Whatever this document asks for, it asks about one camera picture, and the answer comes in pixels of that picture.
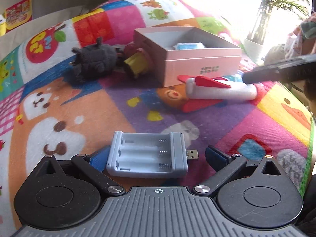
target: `white cylinder plush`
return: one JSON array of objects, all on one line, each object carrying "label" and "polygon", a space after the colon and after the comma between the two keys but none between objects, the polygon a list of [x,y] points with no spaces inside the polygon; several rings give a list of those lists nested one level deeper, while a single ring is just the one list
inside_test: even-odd
[{"label": "white cylinder plush", "polygon": [[213,99],[213,100],[254,100],[257,97],[257,88],[241,82],[216,80],[230,85],[231,88],[197,86],[194,78],[186,81],[186,95],[190,99]]}]

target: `white plant pot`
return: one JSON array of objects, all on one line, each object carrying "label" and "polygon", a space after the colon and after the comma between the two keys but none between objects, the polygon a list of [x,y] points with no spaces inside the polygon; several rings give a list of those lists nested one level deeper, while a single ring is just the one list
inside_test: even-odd
[{"label": "white plant pot", "polygon": [[244,40],[244,48],[247,55],[252,59],[253,62],[256,62],[262,53],[263,45],[250,41],[248,39]]}]

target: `metal screw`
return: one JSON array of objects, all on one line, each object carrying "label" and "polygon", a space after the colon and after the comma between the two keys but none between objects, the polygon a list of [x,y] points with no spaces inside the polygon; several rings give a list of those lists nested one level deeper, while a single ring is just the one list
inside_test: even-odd
[{"label": "metal screw", "polygon": [[107,189],[110,193],[120,193],[123,191],[122,186],[112,185]]},{"label": "metal screw", "polygon": [[198,193],[207,193],[210,191],[210,188],[206,185],[197,185],[194,190]]}]

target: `pink square pattern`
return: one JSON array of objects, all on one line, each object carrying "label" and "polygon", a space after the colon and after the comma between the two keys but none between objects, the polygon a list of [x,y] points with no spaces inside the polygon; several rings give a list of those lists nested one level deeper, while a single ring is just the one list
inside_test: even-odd
[{"label": "pink square pattern", "polygon": [[143,17],[136,6],[126,6],[122,8],[106,11],[114,38],[105,41],[109,45],[128,44],[133,41],[135,28],[146,27]]},{"label": "pink square pattern", "polygon": [[0,136],[13,129],[23,89],[21,87],[0,102]]}]

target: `usb plug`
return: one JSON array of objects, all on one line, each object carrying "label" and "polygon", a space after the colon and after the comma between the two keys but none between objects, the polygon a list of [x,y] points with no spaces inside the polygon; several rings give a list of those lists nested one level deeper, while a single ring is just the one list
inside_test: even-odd
[{"label": "usb plug", "polygon": [[198,159],[198,150],[187,150],[186,151],[187,160],[196,160]]}]

